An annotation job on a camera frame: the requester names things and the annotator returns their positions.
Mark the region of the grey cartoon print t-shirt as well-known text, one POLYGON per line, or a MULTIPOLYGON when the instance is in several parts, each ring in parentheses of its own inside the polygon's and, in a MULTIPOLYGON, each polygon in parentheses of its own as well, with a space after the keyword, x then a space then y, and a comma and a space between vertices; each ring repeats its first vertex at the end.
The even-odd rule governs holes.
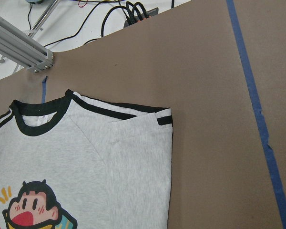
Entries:
POLYGON ((67 90, 0 116, 0 229, 165 229, 170 108, 67 90))

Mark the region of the orange black connector board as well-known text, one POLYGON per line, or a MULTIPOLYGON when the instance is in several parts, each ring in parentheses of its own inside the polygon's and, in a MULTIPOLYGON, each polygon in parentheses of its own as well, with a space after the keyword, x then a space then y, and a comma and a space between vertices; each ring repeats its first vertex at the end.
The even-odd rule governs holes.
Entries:
MULTIPOLYGON (((148 11, 147 11, 147 14, 148 14, 149 17, 156 16, 156 15, 159 14, 159 8, 156 7, 156 8, 153 8, 153 9, 151 9, 151 10, 148 10, 148 11)), ((146 16, 145 16, 143 13, 141 13, 141 17, 142 17, 143 20, 146 19, 146 16)), ((128 23, 127 21, 125 21, 123 27, 126 28, 126 27, 128 27, 128 26, 129 26, 129 23, 128 23)))

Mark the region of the aluminium frame post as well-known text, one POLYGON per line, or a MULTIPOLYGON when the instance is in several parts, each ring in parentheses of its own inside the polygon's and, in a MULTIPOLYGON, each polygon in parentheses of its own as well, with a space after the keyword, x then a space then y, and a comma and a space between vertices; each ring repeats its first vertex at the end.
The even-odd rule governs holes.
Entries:
POLYGON ((38 73, 53 66, 53 53, 0 16, 0 54, 38 73))

